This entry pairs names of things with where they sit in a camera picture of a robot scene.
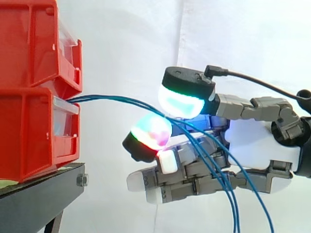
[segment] green light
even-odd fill
[[[172,125],[167,119],[151,113],[140,119],[131,133],[149,148],[162,150],[172,135]]]
[[[164,86],[160,87],[159,102],[162,108],[174,117],[191,119],[200,114],[204,100],[173,92]]]

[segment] black cable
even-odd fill
[[[296,101],[306,101],[306,100],[310,100],[311,99],[311,96],[310,96],[310,92],[307,91],[307,92],[304,92],[303,94],[305,94],[305,96],[303,95],[300,95],[300,96],[295,96],[291,93],[288,93],[278,87],[275,87],[271,84],[268,84],[268,83],[265,83],[261,80],[258,80],[258,79],[255,79],[251,76],[248,76],[248,75],[245,75],[245,74],[241,74],[241,73],[237,73],[237,72],[233,72],[233,71],[229,71],[228,69],[224,69],[224,68],[221,68],[221,67],[215,67],[215,66],[207,66],[206,69],[205,69],[205,72],[204,72],[204,75],[208,78],[213,78],[214,76],[234,76],[234,77],[238,77],[238,78],[241,78],[241,79],[245,79],[245,80],[248,80],[248,81],[251,81],[253,83],[257,83],[261,86],[264,86],[264,87],[267,87],[275,92],[278,92],[279,94],[282,94],[288,98],[291,98],[291,99],[294,99]]]
[[[250,77],[250,76],[245,75],[245,74],[241,74],[241,73],[237,73],[237,72],[233,72],[233,71],[228,71],[227,75],[231,75],[231,76],[234,76],[234,77],[238,77],[238,78],[241,78],[241,79],[245,79],[245,80],[251,81],[253,83],[257,83],[257,84],[259,84],[261,86],[267,87],[267,88],[269,88],[269,89],[271,89],[271,90],[273,90],[275,92],[278,92],[279,94],[282,94],[282,95],[284,95],[284,96],[286,96],[288,98],[291,98],[293,100],[305,100],[305,98],[303,98],[303,97],[295,96],[295,95],[293,95],[291,93],[288,93],[288,92],[286,92],[286,91],[284,91],[284,90],[282,90],[282,89],[280,89],[278,87],[275,87],[275,86],[273,86],[271,84],[265,83],[265,82],[263,82],[261,80],[255,79],[255,78]]]

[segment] blue cable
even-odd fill
[[[236,227],[238,228],[238,233],[241,232],[240,230],[240,218],[239,218],[239,208],[238,208],[238,203],[237,203],[237,199],[235,197],[235,194],[233,192],[233,188],[228,180],[228,178],[225,176],[225,174],[221,171],[221,168],[218,166],[218,164],[212,159],[212,157],[208,154],[208,152],[201,146],[201,144],[198,142],[198,140],[196,140],[186,129],[182,128],[180,125],[176,124],[176,122],[171,121],[172,124],[176,125],[180,130],[182,130],[184,132],[184,134],[186,135],[186,137],[189,139],[189,141],[194,145],[194,149],[197,151],[197,153],[199,154],[199,156],[201,157],[201,159],[203,160],[204,164],[208,167],[208,169],[210,170],[210,172],[212,173],[212,175],[217,179],[217,181],[220,183],[220,185],[222,186],[223,190],[225,191],[230,204],[231,204],[231,208],[232,208],[232,214],[233,214],[233,220],[234,220],[234,232],[236,232]],[[204,156],[201,154],[201,152],[199,151],[199,149],[201,151],[204,152],[204,154],[207,156],[207,158],[213,163],[213,165],[216,167],[216,169],[219,171],[219,173],[221,174],[222,179],[224,180],[224,182],[219,178],[219,176],[216,174],[216,172],[214,171],[214,169],[208,164],[208,162],[206,161],[206,159],[204,158]],[[229,188],[229,191],[231,192],[232,198],[234,200],[234,203],[232,202],[231,196],[227,190],[227,187],[225,186],[227,185],[227,187]]]
[[[152,111],[162,117],[165,117],[165,115],[163,113],[161,113],[159,110],[157,110],[156,108],[152,107],[149,104],[146,104],[142,101],[136,100],[136,99],[131,99],[131,98],[125,98],[125,97],[120,97],[120,96],[101,96],[101,95],[88,95],[88,96],[83,96],[83,97],[77,97],[77,98],[73,98],[68,100],[68,102],[71,103],[75,103],[75,102],[86,102],[86,101],[91,101],[91,100],[102,100],[102,99],[109,99],[109,100],[116,100],[116,101],[120,101],[120,102],[125,102],[125,103],[130,103],[133,104],[135,106],[144,108],[146,110]],[[236,196],[234,194],[233,188],[228,180],[228,178],[226,177],[226,175],[221,171],[221,168],[218,166],[218,164],[211,158],[211,156],[208,154],[208,152],[200,145],[200,143],[198,143],[198,141],[185,129],[183,129],[180,125],[176,124],[174,122],[174,119],[170,118],[168,119],[172,124],[177,125],[177,127],[179,127],[187,136],[187,138],[190,140],[190,142],[194,145],[195,150],[197,151],[197,153],[199,154],[199,156],[202,158],[203,162],[205,163],[205,165],[208,167],[208,169],[210,170],[210,172],[212,173],[212,175],[217,179],[217,181],[221,184],[223,190],[226,192],[226,195],[229,199],[229,202],[231,204],[231,209],[232,209],[232,214],[233,214],[233,221],[234,221],[234,233],[236,232],[236,228],[238,228],[238,233],[241,232],[240,230],[240,217],[239,217],[239,208],[238,208],[238,204],[237,204],[237,199]],[[204,152],[204,154],[207,156],[207,158],[213,163],[213,165],[216,167],[216,169],[220,172],[220,175],[222,177],[222,179],[224,180],[224,182],[219,178],[219,176],[216,174],[216,172],[214,171],[214,169],[208,164],[208,162],[206,161],[205,157],[202,155],[202,153],[198,150],[197,146],[200,148],[200,150],[202,152]],[[231,195],[233,197],[233,201],[231,199],[231,196],[227,190],[227,187],[229,188],[229,191],[231,192]]]
[[[250,177],[249,177],[249,175],[247,174],[247,172],[245,171],[245,169],[244,169],[244,168],[242,167],[242,165],[239,163],[239,161],[230,153],[230,151],[229,151],[216,137],[214,137],[214,136],[212,136],[212,135],[210,135],[210,134],[208,134],[208,133],[206,133],[206,132],[204,132],[204,131],[198,129],[197,127],[195,127],[195,126],[193,126],[193,125],[191,125],[191,124],[189,124],[189,123],[187,123],[187,122],[184,122],[184,121],[181,121],[181,120],[177,120],[177,119],[174,119],[174,120],[177,121],[177,122],[179,122],[179,123],[183,123],[183,124],[185,124],[185,125],[188,125],[189,127],[192,127],[192,128],[193,128],[194,130],[196,130],[197,132],[200,132],[200,133],[204,134],[205,136],[209,137],[209,138],[212,139],[214,142],[216,142],[217,145],[220,146],[220,147],[226,152],[226,154],[228,154],[228,156],[230,156],[230,157],[233,159],[233,161],[238,165],[238,167],[241,169],[243,175],[245,176],[245,178],[247,179],[247,181],[248,181],[249,184],[251,185],[251,187],[252,187],[252,189],[253,189],[253,191],[254,191],[256,197],[258,198],[258,200],[259,200],[259,202],[260,202],[260,204],[261,204],[261,206],[262,206],[262,208],[263,208],[263,210],[264,210],[264,212],[265,212],[265,214],[266,214],[266,216],[267,216],[267,218],[268,218],[271,233],[274,233],[273,223],[272,223],[272,219],[271,219],[271,217],[270,217],[270,215],[269,215],[269,212],[268,212],[268,210],[267,210],[265,204],[263,203],[263,201],[262,201],[262,199],[261,199],[261,197],[260,197],[260,195],[259,195],[259,193],[258,193],[258,191],[257,191],[257,189],[256,189],[256,187],[255,187],[255,185],[254,185],[254,183],[253,183],[252,180],[250,179]]]
[[[185,124],[185,125],[188,125],[189,127],[193,128],[194,130],[198,131],[198,132],[201,132],[202,134],[206,135],[207,137],[211,138],[214,142],[216,142],[227,154],[228,156],[230,156],[233,161],[238,165],[238,167],[241,169],[242,173],[244,174],[245,178],[249,181],[253,191],[255,192],[255,195],[256,197],[258,198],[267,218],[268,218],[268,221],[269,221],[269,225],[270,225],[270,230],[271,230],[271,233],[274,233],[274,228],[273,228],[273,223],[272,223],[272,220],[271,220],[271,217],[268,213],[268,210],[267,208],[265,207],[260,195],[258,194],[258,191],[255,187],[255,185],[253,184],[253,182],[251,181],[250,177],[248,176],[247,172],[245,171],[245,169],[241,166],[241,164],[239,163],[239,161],[229,152],[229,150],[217,139],[215,138],[214,136],[196,128],[195,126],[187,123],[187,122],[184,122],[184,121],[181,121],[181,120],[177,120],[177,119],[173,119],[173,118],[170,118],[170,117],[166,117],[163,113],[161,113],[160,111],[158,111],[156,108],[154,108],[153,106],[149,105],[149,104],[146,104],[142,101],[139,101],[139,100],[136,100],[136,99],[131,99],[131,98],[127,98],[127,97],[120,97],[120,96],[104,96],[104,95],[89,95],[89,96],[82,96],[82,97],[76,97],[76,98],[73,98],[73,99],[70,99],[68,100],[68,102],[71,102],[71,103],[75,103],[75,102],[85,102],[85,101],[91,101],[91,100],[98,100],[98,99],[110,99],[110,100],[116,100],[116,101],[120,101],[120,102],[126,102],[126,103],[130,103],[130,104],[133,104],[133,105],[136,105],[138,107],[141,107],[141,108],[144,108],[144,109],[147,109],[149,111],[152,111],[162,117],[165,117],[166,119],[168,119],[170,122],[179,122],[179,123],[182,123],[182,124]]]

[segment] stacked red bins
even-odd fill
[[[0,180],[23,182],[79,158],[81,42],[56,0],[0,0]]]

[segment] white fabric background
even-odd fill
[[[176,64],[199,70],[207,64],[220,65],[293,93],[311,89],[308,1],[58,2],[63,21],[83,42],[84,94],[124,95],[159,107],[157,90],[164,69]],[[220,93],[246,98],[272,94],[233,78],[216,82]],[[121,142],[144,113],[111,101],[82,104],[80,161],[86,162],[90,181],[84,194],[65,210],[60,232],[232,232],[223,193],[156,209],[146,203],[143,193],[127,191],[127,175],[146,164],[134,162]],[[310,192],[311,181],[295,177],[286,190],[262,195],[277,233],[311,232]],[[269,232],[252,192],[237,189],[236,195],[242,232]]]

